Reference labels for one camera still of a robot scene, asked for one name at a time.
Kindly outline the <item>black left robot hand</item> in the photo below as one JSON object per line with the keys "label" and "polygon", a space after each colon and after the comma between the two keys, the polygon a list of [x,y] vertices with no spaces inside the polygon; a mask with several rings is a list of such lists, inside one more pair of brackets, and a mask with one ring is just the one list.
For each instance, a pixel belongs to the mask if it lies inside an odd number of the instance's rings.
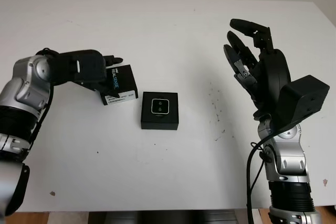
{"label": "black left robot hand", "polygon": [[54,86],[71,81],[104,95],[119,97],[118,91],[107,81],[107,67],[122,63],[122,58],[104,56],[93,49],[61,54],[51,50],[47,62],[50,83]]}

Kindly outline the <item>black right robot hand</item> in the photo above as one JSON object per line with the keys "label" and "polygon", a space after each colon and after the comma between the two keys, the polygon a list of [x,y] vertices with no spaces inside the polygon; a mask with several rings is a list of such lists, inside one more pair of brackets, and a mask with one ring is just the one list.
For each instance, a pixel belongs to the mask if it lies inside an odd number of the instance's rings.
{"label": "black right robot hand", "polygon": [[232,19],[230,26],[251,37],[254,47],[260,49],[259,58],[256,59],[235,33],[227,33],[229,44],[224,45],[224,53],[235,73],[234,77],[257,108],[254,120],[272,117],[280,90],[291,81],[286,58],[279,49],[274,48],[269,27],[242,19]]}

